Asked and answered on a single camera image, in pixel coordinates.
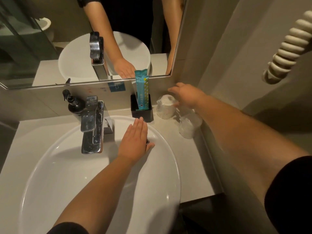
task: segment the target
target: soap dispenser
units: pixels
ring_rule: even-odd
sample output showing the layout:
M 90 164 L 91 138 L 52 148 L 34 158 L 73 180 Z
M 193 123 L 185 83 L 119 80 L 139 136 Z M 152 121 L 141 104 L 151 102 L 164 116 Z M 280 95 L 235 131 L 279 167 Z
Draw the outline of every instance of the soap dispenser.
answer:
M 81 112 L 85 108 L 85 101 L 72 96 L 69 90 L 63 90 L 64 100 L 68 102 L 68 110 L 81 121 Z

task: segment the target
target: chrome faucet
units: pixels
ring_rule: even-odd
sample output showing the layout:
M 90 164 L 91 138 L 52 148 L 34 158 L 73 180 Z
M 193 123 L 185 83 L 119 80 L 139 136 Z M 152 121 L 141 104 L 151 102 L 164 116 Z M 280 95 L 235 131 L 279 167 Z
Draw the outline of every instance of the chrome faucet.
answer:
M 104 40 L 99 32 L 90 33 L 90 58 L 91 65 L 99 80 L 108 79 L 104 66 Z
M 101 153 L 103 135 L 113 133 L 113 123 L 104 102 L 98 101 L 97 96 L 87 97 L 80 130 L 83 132 L 81 153 Z

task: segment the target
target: black shirt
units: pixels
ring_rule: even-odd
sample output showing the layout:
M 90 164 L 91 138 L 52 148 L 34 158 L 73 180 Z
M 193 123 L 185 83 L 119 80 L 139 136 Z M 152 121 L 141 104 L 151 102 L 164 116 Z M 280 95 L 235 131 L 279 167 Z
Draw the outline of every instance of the black shirt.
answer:
M 280 234 L 312 233 L 312 156 L 295 159 L 274 178 L 264 200 L 269 219 Z M 76 223 L 61 223 L 48 234 L 88 234 Z
M 89 2 L 102 3 L 113 31 L 140 39 L 149 48 L 153 24 L 153 0 L 78 0 L 84 7 Z

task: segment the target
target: sink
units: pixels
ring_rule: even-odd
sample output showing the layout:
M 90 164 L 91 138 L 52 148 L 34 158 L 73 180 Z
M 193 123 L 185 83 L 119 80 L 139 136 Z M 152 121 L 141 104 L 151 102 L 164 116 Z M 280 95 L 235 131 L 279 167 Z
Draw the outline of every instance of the sink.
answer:
M 139 39 L 121 32 L 114 31 L 115 40 L 123 57 L 135 69 L 148 69 L 151 55 L 147 46 Z M 105 55 L 105 61 L 111 79 L 121 79 L 114 71 L 114 66 Z M 61 52 L 58 66 L 63 78 L 71 79 L 71 83 L 98 81 L 99 79 L 91 66 L 90 34 L 82 35 L 70 42 Z
M 103 152 L 81 154 L 83 133 L 75 127 L 43 155 L 29 177 L 21 200 L 20 234 L 47 233 L 78 192 L 112 162 L 134 118 L 111 116 L 114 134 L 104 135 Z M 107 233 L 168 233 L 180 204 L 177 161 L 162 135 L 150 125 L 156 146 L 132 168 Z

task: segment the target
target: blue toothbrush package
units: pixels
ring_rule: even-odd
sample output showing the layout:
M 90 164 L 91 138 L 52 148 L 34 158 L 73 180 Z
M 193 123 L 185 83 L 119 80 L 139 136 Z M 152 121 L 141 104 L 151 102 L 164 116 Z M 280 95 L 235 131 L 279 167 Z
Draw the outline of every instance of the blue toothbrush package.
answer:
M 137 86 L 137 101 L 139 110 L 149 109 L 149 76 L 147 69 L 135 70 L 135 82 Z

